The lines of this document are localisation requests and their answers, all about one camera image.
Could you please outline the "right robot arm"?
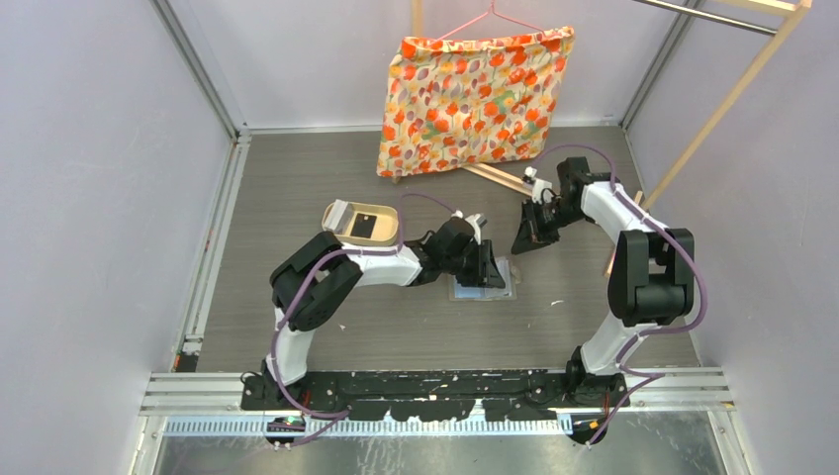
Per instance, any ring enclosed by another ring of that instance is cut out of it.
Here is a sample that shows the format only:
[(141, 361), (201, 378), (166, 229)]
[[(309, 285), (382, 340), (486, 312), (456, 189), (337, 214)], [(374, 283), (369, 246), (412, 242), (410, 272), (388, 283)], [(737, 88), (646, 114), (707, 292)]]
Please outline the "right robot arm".
[(559, 240), (561, 229), (582, 221), (598, 225), (614, 244), (608, 314), (566, 364), (566, 396), (585, 407), (604, 393), (605, 382), (615, 381), (622, 363), (649, 335), (692, 310), (695, 239), (686, 229), (650, 217), (612, 174), (593, 172), (583, 157), (560, 162), (557, 175), (555, 191), (534, 167), (524, 171), (529, 197), (521, 205), (512, 252), (544, 248)]

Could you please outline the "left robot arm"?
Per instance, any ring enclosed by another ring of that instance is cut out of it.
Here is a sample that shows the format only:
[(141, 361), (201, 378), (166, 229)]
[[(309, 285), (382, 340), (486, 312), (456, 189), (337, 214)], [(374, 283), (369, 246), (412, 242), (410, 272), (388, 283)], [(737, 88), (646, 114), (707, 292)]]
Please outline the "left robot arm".
[(312, 237), (269, 277), (275, 331), (265, 359), (267, 399), (281, 410), (302, 401), (315, 331), (358, 287), (418, 287), (449, 275), (465, 288), (505, 288), (484, 222), (481, 214), (454, 214), (436, 231), (384, 247), (346, 243), (331, 231)]

